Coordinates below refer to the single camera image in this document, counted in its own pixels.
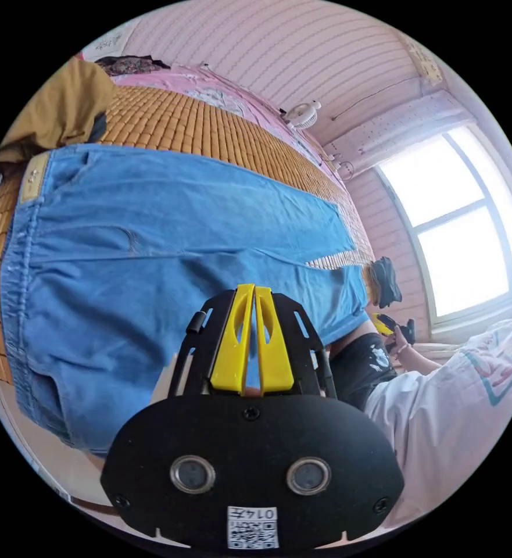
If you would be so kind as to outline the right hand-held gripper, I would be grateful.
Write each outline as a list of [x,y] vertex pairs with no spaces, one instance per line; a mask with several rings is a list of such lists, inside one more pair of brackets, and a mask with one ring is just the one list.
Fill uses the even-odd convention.
[[401,325],[386,314],[373,313],[371,321],[381,335],[391,339],[391,342],[386,345],[387,349],[393,349],[396,346],[396,327],[399,328],[405,341],[409,345],[414,345],[416,341],[416,322],[414,319],[408,319],[405,325]]

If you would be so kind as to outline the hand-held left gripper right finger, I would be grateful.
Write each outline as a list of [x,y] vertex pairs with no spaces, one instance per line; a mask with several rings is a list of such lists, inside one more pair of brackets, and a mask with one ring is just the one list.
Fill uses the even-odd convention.
[[264,396],[288,392],[294,378],[270,288],[255,287],[255,311],[260,393]]

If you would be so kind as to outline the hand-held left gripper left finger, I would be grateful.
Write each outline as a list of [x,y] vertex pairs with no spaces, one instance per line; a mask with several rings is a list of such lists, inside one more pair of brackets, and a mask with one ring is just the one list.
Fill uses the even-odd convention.
[[254,284],[241,284],[236,288],[210,376],[214,390],[244,394],[254,290]]

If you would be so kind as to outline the person's right hand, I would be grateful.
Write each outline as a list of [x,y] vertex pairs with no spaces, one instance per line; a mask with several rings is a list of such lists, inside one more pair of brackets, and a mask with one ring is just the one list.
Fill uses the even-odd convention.
[[410,349],[412,344],[404,335],[392,334],[385,339],[385,347],[392,357],[398,357],[404,350]]

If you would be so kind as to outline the person's left hand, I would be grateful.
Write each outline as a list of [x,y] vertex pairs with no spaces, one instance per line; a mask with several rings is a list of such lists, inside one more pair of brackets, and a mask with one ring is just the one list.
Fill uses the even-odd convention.
[[155,404],[162,400],[166,400],[169,397],[173,397],[175,394],[175,388],[172,388],[172,382],[174,379],[174,370],[177,363],[178,354],[175,353],[169,364],[162,370],[159,379],[155,385],[155,388],[152,392],[151,399],[149,404]]

